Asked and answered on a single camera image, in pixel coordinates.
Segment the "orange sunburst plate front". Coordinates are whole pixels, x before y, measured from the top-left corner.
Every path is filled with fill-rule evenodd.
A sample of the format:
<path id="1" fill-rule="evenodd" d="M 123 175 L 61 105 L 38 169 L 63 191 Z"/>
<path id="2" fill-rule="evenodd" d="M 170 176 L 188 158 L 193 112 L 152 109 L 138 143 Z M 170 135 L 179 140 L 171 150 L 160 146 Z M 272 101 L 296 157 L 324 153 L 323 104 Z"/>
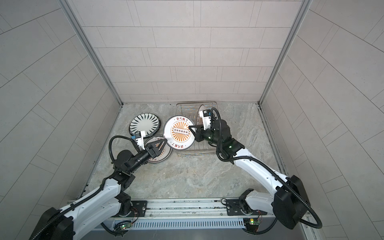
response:
<path id="1" fill-rule="evenodd" d="M 147 145 L 148 143 L 152 143 L 152 142 L 155 142 L 158 140 L 164 140 L 164 139 L 165 138 L 163 136 L 153 136 L 153 137 L 151 137 L 145 141 L 145 145 Z M 149 159 L 148 162 L 150 164 L 162 163 L 171 156 L 172 151 L 173 150 L 168 146 L 168 144 L 165 144 L 165 147 L 164 147 L 162 153 L 158 157 L 156 157 L 155 159 Z"/>

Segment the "orange pattern plate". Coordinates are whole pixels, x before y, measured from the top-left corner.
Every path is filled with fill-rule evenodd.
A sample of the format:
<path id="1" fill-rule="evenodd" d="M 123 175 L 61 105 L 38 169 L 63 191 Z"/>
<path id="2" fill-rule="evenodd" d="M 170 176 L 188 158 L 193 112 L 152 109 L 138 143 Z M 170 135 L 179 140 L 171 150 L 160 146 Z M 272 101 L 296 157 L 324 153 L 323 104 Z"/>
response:
<path id="1" fill-rule="evenodd" d="M 177 151 L 189 149 L 195 141 L 195 136 L 189 129 L 193 125 L 193 121 L 186 116 L 171 117 L 164 125 L 163 136 L 167 140 L 167 144 Z"/>
<path id="2" fill-rule="evenodd" d="M 203 119 L 204 117 L 204 114 L 202 114 L 203 111 L 206 110 L 206 106 L 205 105 L 200 105 L 198 111 L 197 111 L 197 114 L 196 114 L 196 121 L 199 122 Z"/>

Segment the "black white striped plate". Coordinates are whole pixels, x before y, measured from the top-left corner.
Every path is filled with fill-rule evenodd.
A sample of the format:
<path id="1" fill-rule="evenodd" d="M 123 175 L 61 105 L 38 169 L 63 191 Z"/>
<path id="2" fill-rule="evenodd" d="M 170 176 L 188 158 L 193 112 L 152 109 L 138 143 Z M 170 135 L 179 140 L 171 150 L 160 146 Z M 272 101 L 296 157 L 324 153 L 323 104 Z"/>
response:
<path id="1" fill-rule="evenodd" d="M 129 125 L 129 133 L 133 136 L 136 132 L 145 131 L 146 138 L 154 136 L 161 127 L 160 118 L 151 113 L 136 116 Z"/>

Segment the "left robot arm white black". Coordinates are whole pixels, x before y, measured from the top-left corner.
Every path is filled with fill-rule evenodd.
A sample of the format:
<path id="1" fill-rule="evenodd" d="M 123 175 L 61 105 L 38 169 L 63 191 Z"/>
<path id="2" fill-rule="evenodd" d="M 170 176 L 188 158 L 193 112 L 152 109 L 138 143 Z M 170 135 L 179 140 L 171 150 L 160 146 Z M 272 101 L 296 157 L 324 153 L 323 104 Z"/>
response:
<path id="1" fill-rule="evenodd" d="M 114 172 L 102 180 L 101 185 L 84 197 L 60 209 L 50 208 L 40 217 L 31 240 L 80 240 L 96 226 L 115 215 L 128 215 L 131 197 L 125 190 L 134 180 L 134 171 L 149 159 L 160 156 L 167 139 L 147 143 L 141 147 L 133 138 L 128 140 L 137 151 L 121 151 L 116 157 L 112 152 L 113 136 L 108 145 Z"/>

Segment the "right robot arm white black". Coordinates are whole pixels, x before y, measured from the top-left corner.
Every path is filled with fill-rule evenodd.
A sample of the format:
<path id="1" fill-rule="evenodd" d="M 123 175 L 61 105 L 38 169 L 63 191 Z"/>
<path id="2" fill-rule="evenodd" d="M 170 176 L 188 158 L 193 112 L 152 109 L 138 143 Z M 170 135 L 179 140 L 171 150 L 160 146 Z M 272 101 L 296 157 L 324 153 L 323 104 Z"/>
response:
<path id="1" fill-rule="evenodd" d="M 295 175 L 287 177 L 258 160 L 232 137 L 226 121 L 209 120 L 203 125 L 189 126 L 189 130 L 195 141 L 207 141 L 213 145 L 220 161 L 230 162 L 245 170 L 270 194 L 263 197 L 254 189 L 248 189 L 236 203 L 226 201 L 231 212 L 237 209 L 244 215 L 270 213 L 275 216 L 275 222 L 288 229 L 293 229 L 298 223 L 317 229 L 323 226 L 311 207 L 302 181 Z"/>

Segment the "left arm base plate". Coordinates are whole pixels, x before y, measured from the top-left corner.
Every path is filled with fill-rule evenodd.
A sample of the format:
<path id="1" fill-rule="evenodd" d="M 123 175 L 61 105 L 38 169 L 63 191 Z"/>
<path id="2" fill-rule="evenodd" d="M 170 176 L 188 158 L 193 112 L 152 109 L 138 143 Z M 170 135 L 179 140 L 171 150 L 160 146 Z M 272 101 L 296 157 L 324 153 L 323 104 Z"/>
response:
<path id="1" fill-rule="evenodd" d="M 122 203 L 119 212 L 115 217 L 120 218 L 137 218 L 144 217 L 146 213 L 147 201 L 127 201 Z"/>

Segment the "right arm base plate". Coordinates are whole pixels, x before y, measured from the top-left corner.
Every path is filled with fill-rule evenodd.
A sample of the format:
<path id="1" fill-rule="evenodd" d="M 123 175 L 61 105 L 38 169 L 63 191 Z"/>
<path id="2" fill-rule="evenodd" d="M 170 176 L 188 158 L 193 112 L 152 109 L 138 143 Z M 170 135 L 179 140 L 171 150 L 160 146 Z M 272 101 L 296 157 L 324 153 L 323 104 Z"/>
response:
<path id="1" fill-rule="evenodd" d="M 265 216 L 268 213 L 261 210 L 252 210 L 245 201 L 239 199 L 225 199 L 220 200 L 221 204 L 226 207 L 228 216 Z"/>

